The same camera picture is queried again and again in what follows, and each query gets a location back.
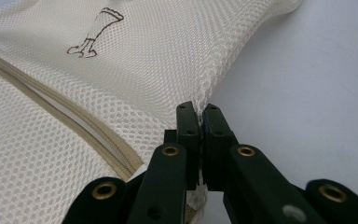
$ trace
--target zipper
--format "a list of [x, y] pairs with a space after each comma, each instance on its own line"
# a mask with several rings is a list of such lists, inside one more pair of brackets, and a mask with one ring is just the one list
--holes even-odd
[[143, 165], [136, 152], [101, 121], [1, 58], [0, 74], [88, 141], [122, 179], [128, 180]]

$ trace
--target white mesh bag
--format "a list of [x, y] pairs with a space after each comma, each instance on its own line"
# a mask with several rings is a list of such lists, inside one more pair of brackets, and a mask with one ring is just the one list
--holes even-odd
[[[299, 4], [20, 0], [1, 8], [0, 222], [57, 223], [92, 179], [128, 180], [175, 128], [175, 108], [192, 101], [200, 113], [255, 29]], [[51, 199], [21, 189], [48, 189]], [[192, 193], [187, 203], [201, 210], [204, 201]]]

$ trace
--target brass rivet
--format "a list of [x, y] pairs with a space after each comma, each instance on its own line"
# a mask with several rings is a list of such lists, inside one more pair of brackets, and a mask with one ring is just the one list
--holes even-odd
[[249, 147], [239, 147], [238, 153], [245, 157], [252, 157], [255, 155], [255, 151]]
[[319, 192], [327, 198], [336, 203], [343, 203], [348, 200], [347, 194], [336, 186], [325, 184], [319, 187]]
[[166, 156], [176, 156], [179, 153], [179, 148], [177, 147], [165, 147], [162, 149], [162, 154]]
[[103, 182], [94, 188], [92, 197], [96, 200], [105, 200], [112, 197], [116, 193], [117, 187], [112, 182]]

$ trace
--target white mesh fabric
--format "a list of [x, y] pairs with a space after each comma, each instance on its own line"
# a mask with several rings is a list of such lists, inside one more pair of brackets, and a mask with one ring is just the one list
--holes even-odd
[[[299, 2], [20, 0], [0, 9], [0, 58], [100, 120], [148, 164], [175, 128], [175, 108], [192, 101], [202, 111], [255, 29]], [[204, 201], [190, 198], [193, 207]]]
[[116, 176], [87, 142], [0, 78], [0, 223], [60, 223], [107, 175]]

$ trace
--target white background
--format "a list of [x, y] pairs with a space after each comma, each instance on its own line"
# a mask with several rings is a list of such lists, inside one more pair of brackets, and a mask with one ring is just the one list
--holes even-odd
[[[290, 182], [329, 178], [358, 193], [358, 1], [304, 0], [267, 21], [211, 103]], [[211, 194], [203, 224], [229, 223], [221, 201]]]

